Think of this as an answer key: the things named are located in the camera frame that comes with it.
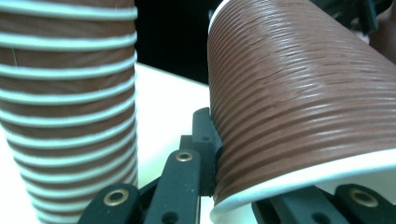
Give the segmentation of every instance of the cup rim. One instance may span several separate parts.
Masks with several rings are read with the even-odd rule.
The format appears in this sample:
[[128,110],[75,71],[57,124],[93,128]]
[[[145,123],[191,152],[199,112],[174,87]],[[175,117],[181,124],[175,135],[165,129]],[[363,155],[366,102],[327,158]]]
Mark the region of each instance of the cup rim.
[[396,148],[391,148],[329,161],[281,175],[227,197],[215,205],[210,218],[216,222],[222,215],[242,205],[324,181],[396,169],[395,157]]
[[212,24],[215,21],[215,18],[219,15],[219,13],[221,12],[221,10],[230,2],[231,0],[223,0],[220,5],[216,8],[215,12],[212,15],[212,18],[210,18],[210,22],[209,22],[209,28],[207,30],[207,32],[210,34],[210,30],[212,29]]

